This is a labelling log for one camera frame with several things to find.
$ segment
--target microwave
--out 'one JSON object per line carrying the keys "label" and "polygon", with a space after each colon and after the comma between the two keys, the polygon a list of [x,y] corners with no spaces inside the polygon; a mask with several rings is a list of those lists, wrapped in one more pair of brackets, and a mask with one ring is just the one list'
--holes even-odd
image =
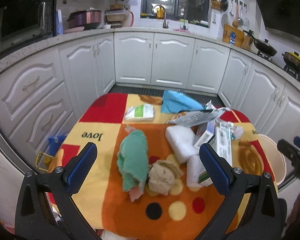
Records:
{"label": "microwave", "polygon": [[0,0],[0,59],[57,35],[57,0]]}

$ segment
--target plastic bucket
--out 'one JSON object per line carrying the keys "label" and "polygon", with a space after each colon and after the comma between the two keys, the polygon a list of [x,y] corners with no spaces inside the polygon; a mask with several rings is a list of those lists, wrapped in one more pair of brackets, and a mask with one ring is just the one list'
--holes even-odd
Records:
{"label": "plastic bucket", "polygon": [[275,180],[279,186],[287,175],[286,160],[283,154],[278,151],[277,144],[271,138],[264,134],[259,134],[259,141],[268,161],[271,164]]}

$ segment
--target drawer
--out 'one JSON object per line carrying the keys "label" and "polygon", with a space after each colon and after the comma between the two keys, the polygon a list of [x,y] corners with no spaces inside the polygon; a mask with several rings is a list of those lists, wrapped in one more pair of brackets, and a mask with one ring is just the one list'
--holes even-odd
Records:
{"label": "drawer", "polygon": [[34,165],[36,154],[47,148],[48,137],[69,132],[76,121],[66,86],[61,83],[31,109],[8,140]]}
{"label": "drawer", "polygon": [[63,81],[58,49],[50,48],[0,75],[0,128],[6,136],[49,91]]}

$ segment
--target wooden spoon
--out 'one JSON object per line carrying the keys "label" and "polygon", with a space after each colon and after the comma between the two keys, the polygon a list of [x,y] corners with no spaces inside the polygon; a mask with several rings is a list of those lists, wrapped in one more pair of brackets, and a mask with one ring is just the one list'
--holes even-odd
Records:
{"label": "wooden spoon", "polygon": [[239,9],[238,9],[238,3],[237,3],[237,5],[235,6],[235,19],[232,22],[232,26],[235,27],[235,28],[239,27],[239,23],[238,23],[239,12],[238,12],[238,10]]}

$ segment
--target blue plastic bag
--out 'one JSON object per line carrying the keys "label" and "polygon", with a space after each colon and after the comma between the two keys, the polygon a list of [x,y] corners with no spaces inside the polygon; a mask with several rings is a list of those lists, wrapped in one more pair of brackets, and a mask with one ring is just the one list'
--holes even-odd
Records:
{"label": "blue plastic bag", "polygon": [[162,97],[161,112],[166,114],[177,114],[181,111],[200,111],[205,106],[186,96],[185,94],[172,90],[165,90]]}
{"label": "blue plastic bag", "polygon": [[56,156],[58,150],[61,147],[61,144],[65,141],[66,135],[58,135],[58,136],[52,136],[48,138],[49,142],[49,155],[54,157]]}

